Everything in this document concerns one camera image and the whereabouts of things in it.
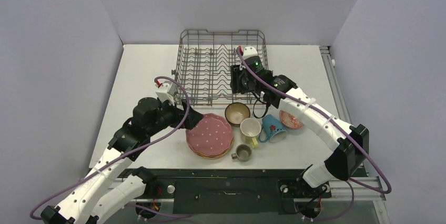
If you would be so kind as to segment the dark brown glazed bowl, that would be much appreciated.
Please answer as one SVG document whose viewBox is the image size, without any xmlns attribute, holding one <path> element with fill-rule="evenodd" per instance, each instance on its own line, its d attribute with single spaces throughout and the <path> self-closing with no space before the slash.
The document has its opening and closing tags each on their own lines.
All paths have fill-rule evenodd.
<svg viewBox="0 0 446 224">
<path fill-rule="evenodd" d="M 251 116 L 249 107 L 239 102 L 229 104 L 224 114 L 226 121 L 234 127 L 240 127 L 240 124 Z"/>
</svg>

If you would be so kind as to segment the grey wire dish rack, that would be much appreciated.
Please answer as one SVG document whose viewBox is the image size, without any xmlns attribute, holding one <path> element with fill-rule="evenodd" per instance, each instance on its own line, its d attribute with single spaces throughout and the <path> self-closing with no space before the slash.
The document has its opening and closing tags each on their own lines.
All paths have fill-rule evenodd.
<svg viewBox="0 0 446 224">
<path fill-rule="evenodd" d="M 268 67 L 265 35 L 260 30 L 181 32 L 176 67 L 171 74 L 186 89 L 193 106 L 254 103 L 252 94 L 233 94 L 230 88 L 230 68 L 240 64 L 235 51 L 238 46 L 255 48 L 263 66 Z"/>
</svg>

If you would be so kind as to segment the blue handled white mug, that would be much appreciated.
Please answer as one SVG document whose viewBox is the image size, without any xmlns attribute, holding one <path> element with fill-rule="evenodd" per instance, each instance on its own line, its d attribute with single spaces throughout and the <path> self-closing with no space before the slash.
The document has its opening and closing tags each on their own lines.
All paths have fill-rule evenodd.
<svg viewBox="0 0 446 224">
<path fill-rule="evenodd" d="M 288 134 L 281 121 L 273 115 L 266 115 L 262 119 L 261 126 L 265 135 L 264 138 L 262 138 L 262 136 L 259 137 L 259 141 L 262 143 L 268 141 L 271 143 L 282 141 Z"/>
</svg>

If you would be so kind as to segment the orange patterned small bowl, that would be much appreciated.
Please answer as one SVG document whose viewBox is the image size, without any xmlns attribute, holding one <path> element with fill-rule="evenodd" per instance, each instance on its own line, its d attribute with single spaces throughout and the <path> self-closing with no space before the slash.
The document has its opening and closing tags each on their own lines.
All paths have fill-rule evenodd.
<svg viewBox="0 0 446 224">
<path fill-rule="evenodd" d="M 304 126 L 300 120 L 284 110 L 279 112 L 279 119 L 284 126 L 290 129 L 299 129 Z"/>
</svg>

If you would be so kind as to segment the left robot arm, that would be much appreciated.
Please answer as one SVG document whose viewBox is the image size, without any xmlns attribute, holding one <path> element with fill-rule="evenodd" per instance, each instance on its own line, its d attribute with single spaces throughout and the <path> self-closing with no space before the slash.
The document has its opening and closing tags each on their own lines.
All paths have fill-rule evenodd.
<svg viewBox="0 0 446 224">
<path fill-rule="evenodd" d="M 144 149 L 153 144 L 151 136 L 172 127 L 193 129 L 203 114 L 188 107 L 177 108 L 166 100 L 143 98 L 133 109 L 133 116 L 117 130 L 97 164 L 83 182 L 56 206 L 47 206 L 41 213 L 44 223 L 104 223 L 117 210 L 136 197 L 152 197 L 157 190 L 155 175 L 140 167 L 129 179 L 112 191 L 113 181 Z"/>
</svg>

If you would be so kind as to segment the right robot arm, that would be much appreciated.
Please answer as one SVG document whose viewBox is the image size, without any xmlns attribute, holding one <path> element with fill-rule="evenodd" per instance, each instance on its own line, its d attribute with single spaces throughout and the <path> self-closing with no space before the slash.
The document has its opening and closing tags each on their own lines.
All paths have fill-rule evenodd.
<svg viewBox="0 0 446 224">
<path fill-rule="evenodd" d="M 306 168 L 297 181 L 303 196 L 312 195 L 331 179 L 347 181 L 368 157 L 369 131 L 335 117 L 307 96 L 295 82 L 284 75 L 273 75 L 261 63 L 252 47 L 236 49 L 241 63 L 231 67 L 234 94 L 252 93 L 267 106 L 274 106 L 294 116 L 312 130 L 332 151 L 322 163 Z"/>
</svg>

